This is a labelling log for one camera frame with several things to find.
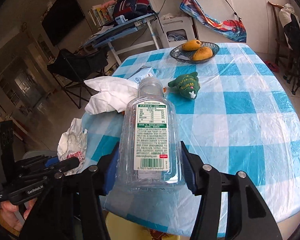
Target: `fruit bowl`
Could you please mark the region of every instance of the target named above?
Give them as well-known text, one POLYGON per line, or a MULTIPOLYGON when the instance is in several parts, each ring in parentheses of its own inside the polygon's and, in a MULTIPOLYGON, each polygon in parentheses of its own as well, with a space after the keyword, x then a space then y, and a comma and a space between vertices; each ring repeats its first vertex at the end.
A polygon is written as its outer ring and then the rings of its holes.
POLYGON ((210 59, 212 59, 220 50, 220 47, 217 44, 214 44, 212 42, 202 41, 201 47, 209 47, 212 50, 212 57, 203 59, 203 60, 192 60, 192 56, 196 52, 196 50, 186 51, 186 50, 181 49, 181 46, 182 45, 179 45, 178 47, 176 47, 172 51, 170 51, 170 56, 178 61, 191 63, 191 64, 205 63, 205 62, 209 61, 210 59))

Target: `mango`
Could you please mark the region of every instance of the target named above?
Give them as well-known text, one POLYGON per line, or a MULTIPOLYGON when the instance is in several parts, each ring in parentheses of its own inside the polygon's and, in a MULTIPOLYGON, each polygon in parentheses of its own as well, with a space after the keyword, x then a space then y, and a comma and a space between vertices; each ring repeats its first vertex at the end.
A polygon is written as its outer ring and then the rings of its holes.
POLYGON ((200 49, 200 47, 201 47, 201 41, 198 40, 187 41, 186 43, 181 45, 181 48, 186 51, 197 50, 200 49))
POLYGON ((203 60, 212 57, 213 52, 209 47, 198 49, 192 56, 192 60, 203 60))

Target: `black tv screen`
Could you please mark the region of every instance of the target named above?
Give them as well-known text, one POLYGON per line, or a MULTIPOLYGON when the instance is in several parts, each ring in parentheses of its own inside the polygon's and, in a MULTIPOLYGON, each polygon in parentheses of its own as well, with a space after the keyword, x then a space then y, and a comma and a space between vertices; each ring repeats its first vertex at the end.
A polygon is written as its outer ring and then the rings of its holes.
POLYGON ((53 46, 56 46, 79 22, 84 14, 77 0, 56 0, 42 21, 53 46))

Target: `nutrition facts table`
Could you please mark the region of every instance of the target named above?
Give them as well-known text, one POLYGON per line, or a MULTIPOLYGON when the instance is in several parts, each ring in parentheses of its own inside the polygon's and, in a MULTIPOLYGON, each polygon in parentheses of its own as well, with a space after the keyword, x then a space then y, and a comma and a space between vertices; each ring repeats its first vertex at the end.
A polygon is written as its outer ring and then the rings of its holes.
POLYGON ((167 123, 166 106, 139 105, 138 123, 167 123))

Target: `white plastic bag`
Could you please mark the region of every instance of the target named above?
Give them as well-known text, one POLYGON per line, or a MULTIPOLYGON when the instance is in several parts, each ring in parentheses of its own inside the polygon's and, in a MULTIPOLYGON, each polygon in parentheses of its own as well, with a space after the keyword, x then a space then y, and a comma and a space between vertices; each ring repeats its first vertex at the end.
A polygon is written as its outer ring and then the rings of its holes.
POLYGON ((64 161, 71 157, 77 157, 80 161, 78 167, 65 173, 66 176, 80 172, 86 160, 87 129, 84 132, 82 130, 82 120, 74 118, 70 128, 61 135, 57 150, 59 160, 64 161))

